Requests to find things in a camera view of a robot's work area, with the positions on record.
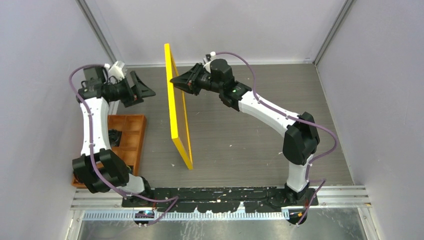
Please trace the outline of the yellow wooden picture frame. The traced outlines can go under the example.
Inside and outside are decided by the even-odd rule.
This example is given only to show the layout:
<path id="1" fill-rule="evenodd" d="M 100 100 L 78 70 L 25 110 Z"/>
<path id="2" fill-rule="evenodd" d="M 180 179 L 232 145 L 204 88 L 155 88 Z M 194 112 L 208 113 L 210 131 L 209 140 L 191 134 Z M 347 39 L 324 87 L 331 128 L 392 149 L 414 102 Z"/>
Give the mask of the yellow wooden picture frame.
<path id="1" fill-rule="evenodd" d="M 194 168 L 185 93 L 174 87 L 171 79 L 179 76 L 171 46 L 164 44 L 164 59 L 171 140 L 189 170 Z"/>

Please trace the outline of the brown backing board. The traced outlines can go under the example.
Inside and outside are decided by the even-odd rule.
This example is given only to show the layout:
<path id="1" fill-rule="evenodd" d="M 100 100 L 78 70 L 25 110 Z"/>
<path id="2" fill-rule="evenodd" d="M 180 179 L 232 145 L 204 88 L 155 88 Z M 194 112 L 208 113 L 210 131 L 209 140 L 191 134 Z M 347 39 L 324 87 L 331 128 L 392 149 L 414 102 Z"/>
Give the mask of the brown backing board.
<path id="1" fill-rule="evenodd" d="M 190 163 L 193 162 L 192 158 L 192 149 L 191 149 L 191 139 L 190 139 L 190 131 L 189 131 L 189 122 L 185 101 L 185 92 L 174 88 L 175 93 L 175 109 L 176 109 L 176 118 L 177 118 L 177 129 L 178 129 L 178 137 L 182 142 L 183 148 L 186 152 L 186 156 L 188 157 L 188 161 Z"/>

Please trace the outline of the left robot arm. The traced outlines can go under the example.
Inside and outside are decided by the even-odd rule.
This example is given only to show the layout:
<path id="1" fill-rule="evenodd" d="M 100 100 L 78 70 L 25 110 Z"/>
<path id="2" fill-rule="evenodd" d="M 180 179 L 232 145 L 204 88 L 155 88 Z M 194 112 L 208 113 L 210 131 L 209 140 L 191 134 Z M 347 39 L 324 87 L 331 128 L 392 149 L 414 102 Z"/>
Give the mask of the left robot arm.
<path id="1" fill-rule="evenodd" d="M 125 107 L 142 103 L 155 96 L 134 71 L 129 74 L 124 62 L 88 64 L 75 69 L 68 77 L 83 116 L 83 144 L 80 156 L 73 159 L 74 177 L 93 194 L 115 191 L 123 198 L 134 197 L 141 207 L 148 207 L 154 199 L 148 181 L 135 176 L 130 167 L 113 152 L 108 130 L 111 102 L 122 102 Z"/>

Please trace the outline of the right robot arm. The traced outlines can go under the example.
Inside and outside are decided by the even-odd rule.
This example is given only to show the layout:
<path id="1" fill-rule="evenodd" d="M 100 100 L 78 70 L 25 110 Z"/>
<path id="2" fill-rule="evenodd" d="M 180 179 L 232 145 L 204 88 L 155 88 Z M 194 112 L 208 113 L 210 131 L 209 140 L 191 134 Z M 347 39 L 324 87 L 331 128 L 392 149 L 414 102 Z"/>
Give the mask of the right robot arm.
<path id="1" fill-rule="evenodd" d="M 282 154 L 289 161 L 288 178 L 279 197 L 291 205 L 299 205 L 305 199 L 310 186 L 309 163 L 320 143 L 311 114 L 287 111 L 254 94 L 251 87 L 235 79 L 232 67 L 221 58 L 206 64 L 197 63 L 186 73 L 171 78 L 170 82 L 192 95 L 198 95 L 201 90 L 217 93 L 227 107 L 250 115 L 277 131 L 283 138 Z"/>

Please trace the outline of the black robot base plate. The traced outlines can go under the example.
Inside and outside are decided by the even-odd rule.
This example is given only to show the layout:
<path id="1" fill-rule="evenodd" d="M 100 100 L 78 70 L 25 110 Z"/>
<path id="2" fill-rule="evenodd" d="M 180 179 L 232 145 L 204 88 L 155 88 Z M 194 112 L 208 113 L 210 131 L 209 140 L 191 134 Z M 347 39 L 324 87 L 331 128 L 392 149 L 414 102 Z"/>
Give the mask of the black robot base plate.
<path id="1" fill-rule="evenodd" d="M 293 193 L 276 186 L 261 187 L 158 187 L 152 190 L 155 200 L 170 200 L 169 202 L 148 202 L 138 197 L 130 197 L 121 202 L 124 208 L 154 208 L 164 212 L 172 197 L 178 200 L 170 212 L 200 213 L 234 213 L 239 207 L 244 207 L 246 213 L 273 213 L 281 211 L 282 207 L 294 206 L 303 209 L 311 203 L 319 204 L 318 199 L 312 198 L 315 189 L 309 188 L 300 199 Z"/>

